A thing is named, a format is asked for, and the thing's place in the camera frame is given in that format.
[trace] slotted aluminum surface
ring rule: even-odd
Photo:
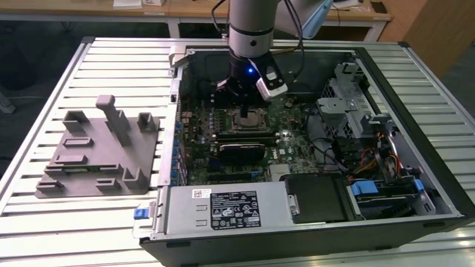
[[[295,42],[276,41],[277,46]],[[127,116],[151,112],[167,117],[168,52],[173,45],[223,45],[209,39],[97,38],[81,44],[66,72],[45,104],[25,143],[0,183],[0,266],[160,266],[132,237],[133,208],[156,198],[145,195],[37,199],[34,186],[54,152],[68,110],[82,109],[88,117],[103,117],[93,108],[100,94],[116,96],[116,106]],[[308,42],[317,47],[367,48],[401,101],[447,162],[471,199],[475,199],[475,129],[453,97],[431,72],[395,43]],[[372,90],[376,103],[384,110]],[[160,170],[159,135],[153,170]],[[153,175],[151,188],[157,185]],[[137,221],[147,231],[151,221]],[[280,259],[232,266],[472,266],[475,225],[449,233],[432,234],[400,248],[360,251],[305,258]]]

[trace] blue drive latch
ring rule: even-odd
[[[135,209],[135,211],[133,211],[133,219],[135,220],[148,219],[148,209]]]
[[[355,196],[365,194],[377,194],[377,187],[373,181],[357,181],[351,185],[351,191]]]

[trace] white label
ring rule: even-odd
[[[259,221],[259,217],[249,217],[247,218],[247,221]]]
[[[192,198],[195,199],[208,199],[211,195],[211,189],[193,189]]]
[[[163,12],[144,12],[143,14],[148,16],[164,16]]]

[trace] warning label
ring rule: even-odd
[[[211,222],[213,230],[260,227],[256,191],[211,194]]]

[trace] cable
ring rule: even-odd
[[[221,34],[223,33],[223,29],[217,26],[217,22],[216,22],[216,18],[215,18],[215,11],[216,9],[220,7],[220,5],[225,2],[225,0],[220,0],[217,2],[217,4],[213,6],[213,8],[211,9],[211,18],[213,20],[213,25],[216,28],[216,31]]]
[[[301,31],[301,22],[300,22],[300,17],[297,12],[295,11],[295,7],[292,5],[292,2],[289,0],[284,0],[285,3],[285,7],[288,10],[288,14],[289,14],[289,18],[292,19],[293,25],[295,25],[295,29],[297,31],[299,34],[299,45],[297,47],[300,47],[300,53],[301,53],[301,61],[300,61],[300,67],[299,70],[296,71],[295,75],[293,75],[293,79],[296,79],[303,70],[304,70],[304,66],[305,66],[305,50],[304,50],[304,33]]]
[[[341,20],[340,20],[340,9],[335,6],[335,4],[332,4],[333,8],[336,8],[336,15],[339,16],[339,27],[341,24]]]
[[[336,167],[339,168],[339,170],[343,173],[348,173],[348,169],[341,165],[341,163],[327,153],[324,152],[321,149],[319,149],[319,147],[316,147],[313,144],[311,144],[311,147],[320,152],[324,156],[328,157],[328,159],[331,159],[335,162]]]

